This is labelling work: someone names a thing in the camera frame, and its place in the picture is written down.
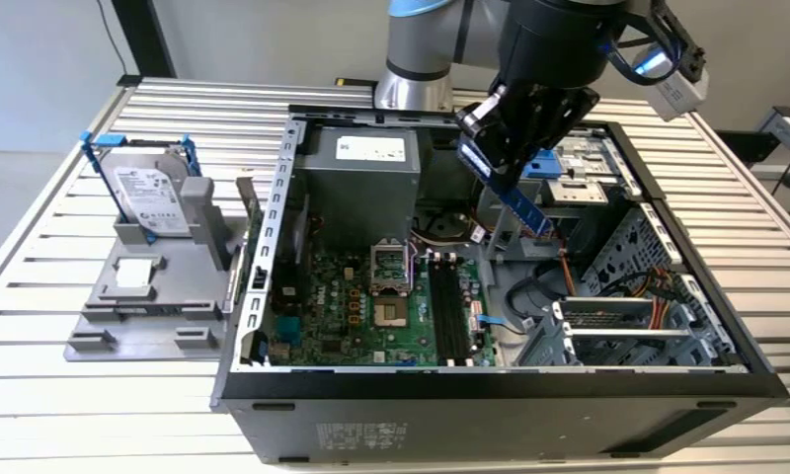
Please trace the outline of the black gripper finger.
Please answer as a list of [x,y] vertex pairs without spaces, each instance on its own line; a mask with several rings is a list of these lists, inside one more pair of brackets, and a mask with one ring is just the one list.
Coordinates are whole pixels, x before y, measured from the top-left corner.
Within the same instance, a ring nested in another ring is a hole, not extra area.
[[552,149],[600,101],[591,88],[541,88],[533,94],[533,111],[524,135],[524,150]]
[[499,173],[520,173],[532,148],[532,86],[497,86],[483,102],[456,113],[456,122]]

